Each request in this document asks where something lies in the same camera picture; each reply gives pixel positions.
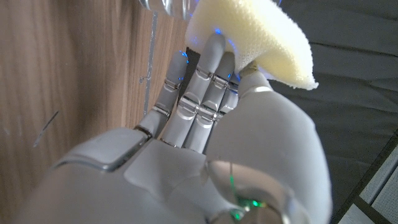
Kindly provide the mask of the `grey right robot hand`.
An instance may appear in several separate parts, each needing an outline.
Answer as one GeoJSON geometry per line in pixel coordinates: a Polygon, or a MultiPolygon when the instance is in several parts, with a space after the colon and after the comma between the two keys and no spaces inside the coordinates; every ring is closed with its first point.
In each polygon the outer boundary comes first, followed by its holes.
{"type": "Polygon", "coordinates": [[[75,146],[14,223],[329,223],[328,165],[312,119],[213,34],[185,93],[174,55],[134,128],[75,146]]]}

